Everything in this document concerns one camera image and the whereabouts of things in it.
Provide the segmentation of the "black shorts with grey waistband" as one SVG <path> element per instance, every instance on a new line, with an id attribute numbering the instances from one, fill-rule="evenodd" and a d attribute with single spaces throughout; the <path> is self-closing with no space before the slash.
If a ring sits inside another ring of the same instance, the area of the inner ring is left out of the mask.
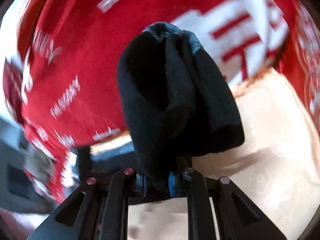
<path id="1" fill-rule="evenodd" d="M 192 32 L 148 26 L 124 50 L 117 80 L 147 200 L 169 198 L 169 174 L 192 157 L 244 143 L 231 90 Z"/>

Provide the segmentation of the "red blanket with white lettering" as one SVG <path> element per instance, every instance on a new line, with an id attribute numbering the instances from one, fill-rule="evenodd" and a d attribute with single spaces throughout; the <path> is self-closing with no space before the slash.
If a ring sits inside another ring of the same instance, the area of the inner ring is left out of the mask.
<path id="1" fill-rule="evenodd" d="M 195 34 L 230 90 L 276 63 L 289 75 L 300 0 L 27 0 L 17 26 L 21 67 L 3 60 L 3 95 L 27 141 L 50 160 L 25 168 L 65 200 L 68 152 L 129 132 L 117 80 L 129 43 L 153 23 Z"/>

